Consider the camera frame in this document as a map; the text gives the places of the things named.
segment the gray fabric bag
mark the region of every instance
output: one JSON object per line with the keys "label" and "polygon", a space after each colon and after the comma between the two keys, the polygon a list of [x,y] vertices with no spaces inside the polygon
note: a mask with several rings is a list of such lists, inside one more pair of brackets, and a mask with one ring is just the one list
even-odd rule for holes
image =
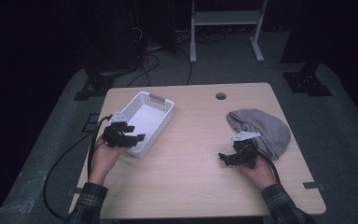
{"label": "gray fabric bag", "polygon": [[242,109],[227,114],[227,121],[238,132],[259,132],[252,138],[271,160],[277,160],[290,142],[289,127],[280,119],[258,109]]}

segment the black metal base plate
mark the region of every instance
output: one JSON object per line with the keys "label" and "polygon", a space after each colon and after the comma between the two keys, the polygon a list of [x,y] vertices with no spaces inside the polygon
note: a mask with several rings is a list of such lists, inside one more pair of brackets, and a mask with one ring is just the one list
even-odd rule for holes
{"label": "black metal base plate", "polygon": [[283,76],[293,93],[307,93],[309,96],[332,96],[330,90],[322,85],[314,74],[285,72]]}

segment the forearm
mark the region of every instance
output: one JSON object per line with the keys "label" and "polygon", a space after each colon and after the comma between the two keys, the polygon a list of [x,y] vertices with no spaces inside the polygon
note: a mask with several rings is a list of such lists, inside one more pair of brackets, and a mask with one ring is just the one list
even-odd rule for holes
{"label": "forearm", "polygon": [[296,207],[282,185],[271,185],[261,194],[276,224],[314,223],[310,215]]}
{"label": "forearm", "polygon": [[74,211],[63,223],[99,223],[107,188],[86,183],[77,199]]}

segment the gray basket handle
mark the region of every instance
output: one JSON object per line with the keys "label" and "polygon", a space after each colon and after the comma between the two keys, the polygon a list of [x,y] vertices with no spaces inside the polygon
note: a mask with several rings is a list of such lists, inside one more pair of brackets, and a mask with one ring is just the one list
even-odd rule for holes
{"label": "gray basket handle", "polygon": [[165,98],[164,98],[164,97],[157,96],[157,95],[155,95],[155,94],[153,94],[153,93],[149,93],[149,97],[150,97],[150,98],[153,98],[153,99],[155,99],[155,100],[158,100],[158,101],[161,101],[161,102],[165,103]]}

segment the person's left hand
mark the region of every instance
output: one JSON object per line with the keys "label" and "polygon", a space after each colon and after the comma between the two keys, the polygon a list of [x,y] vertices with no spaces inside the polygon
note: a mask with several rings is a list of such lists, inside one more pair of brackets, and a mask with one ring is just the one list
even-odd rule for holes
{"label": "person's left hand", "polygon": [[109,171],[115,166],[115,163],[121,153],[130,149],[130,147],[109,147],[101,137],[95,141],[96,149],[92,156],[91,173],[89,182],[103,185],[103,182]]}

